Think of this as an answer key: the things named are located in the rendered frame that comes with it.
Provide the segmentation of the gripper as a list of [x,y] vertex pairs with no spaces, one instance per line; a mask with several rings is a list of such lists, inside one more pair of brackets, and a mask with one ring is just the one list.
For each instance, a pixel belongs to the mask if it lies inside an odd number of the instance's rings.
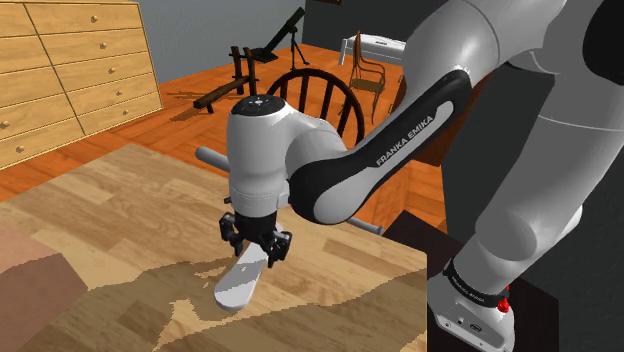
[[262,217],[249,217],[238,212],[226,212],[219,220],[221,238],[234,248],[234,255],[243,251],[244,238],[257,243],[267,243],[267,266],[272,268],[277,261],[284,261],[292,240],[292,233],[275,230],[277,212]]

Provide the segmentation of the white flat oblong object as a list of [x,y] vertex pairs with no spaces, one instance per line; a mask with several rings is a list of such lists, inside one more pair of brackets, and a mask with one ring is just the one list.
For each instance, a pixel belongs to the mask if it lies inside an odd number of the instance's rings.
[[268,256],[256,243],[250,243],[235,265],[214,288],[216,304],[227,311],[238,311],[249,304]]

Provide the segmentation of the grey cylindrical rod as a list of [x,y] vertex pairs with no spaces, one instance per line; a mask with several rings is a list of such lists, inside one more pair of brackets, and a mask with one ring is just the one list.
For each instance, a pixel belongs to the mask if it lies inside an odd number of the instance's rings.
[[[213,167],[216,167],[226,173],[230,172],[230,165],[229,165],[228,158],[225,155],[218,153],[206,146],[198,147],[195,151],[195,157],[198,160],[206,164],[209,164]],[[376,235],[382,235],[384,232],[383,226],[373,225],[355,217],[349,218],[347,220],[347,223],[353,226],[356,226],[360,229],[363,229],[365,231],[374,233]]]

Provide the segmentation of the dark robot stand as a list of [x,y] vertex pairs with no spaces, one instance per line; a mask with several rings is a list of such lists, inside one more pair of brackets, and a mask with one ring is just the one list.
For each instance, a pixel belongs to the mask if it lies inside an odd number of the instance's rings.
[[[439,229],[404,211],[384,232],[385,238],[427,254],[427,276],[439,273],[444,264],[463,247]],[[510,306],[514,312],[513,352],[562,352],[559,344],[559,301],[518,278],[510,286]],[[478,352],[466,342],[440,328],[432,312],[427,313],[432,329],[428,352]]]

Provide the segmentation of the dark round-backed wooden chair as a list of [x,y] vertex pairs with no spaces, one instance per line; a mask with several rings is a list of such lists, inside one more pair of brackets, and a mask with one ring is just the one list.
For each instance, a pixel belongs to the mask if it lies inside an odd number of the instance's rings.
[[319,118],[322,120],[327,119],[334,89],[340,90],[345,95],[345,99],[339,112],[340,119],[337,126],[337,133],[340,136],[344,135],[349,116],[351,113],[354,113],[357,129],[355,144],[359,144],[364,139],[365,120],[361,104],[359,103],[357,97],[352,92],[352,90],[347,86],[347,84],[330,72],[316,68],[302,68],[291,70],[290,72],[285,73],[277,80],[275,80],[268,89],[267,94],[275,95],[276,93],[279,93],[279,96],[282,99],[286,100],[288,97],[289,83],[296,78],[301,79],[301,89],[299,92],[299,101],[297,106],[297,110],[299,112],[305,113],[306,111],[310,79],[318,78],[324,80],[325,90]]

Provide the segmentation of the light wooden chest of drawers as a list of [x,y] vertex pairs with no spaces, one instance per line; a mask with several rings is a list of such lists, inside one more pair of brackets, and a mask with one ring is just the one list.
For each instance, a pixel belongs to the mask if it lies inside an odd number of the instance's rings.
[[0,0],[0,170],[162,107],[138,3]]

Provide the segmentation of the dark wooden bench frame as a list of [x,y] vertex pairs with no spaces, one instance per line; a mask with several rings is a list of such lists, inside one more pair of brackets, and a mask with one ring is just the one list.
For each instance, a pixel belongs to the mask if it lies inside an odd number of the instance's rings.
[[196,99],[193,102],[193,107],[195,109],[206,109],[209,114],[212,114],[214,112],[213,103],[233,90],[235,90],[238,95],[243,95],[245,93],[245,85],[248,86],[250,95],[257,94],[258,79],[255,72],[255,58],[252,55],[251,49],[244,47],[243,52],[240,52],[238,46],[232,46],[229,56],[232,58],[234,65],[232,81]]

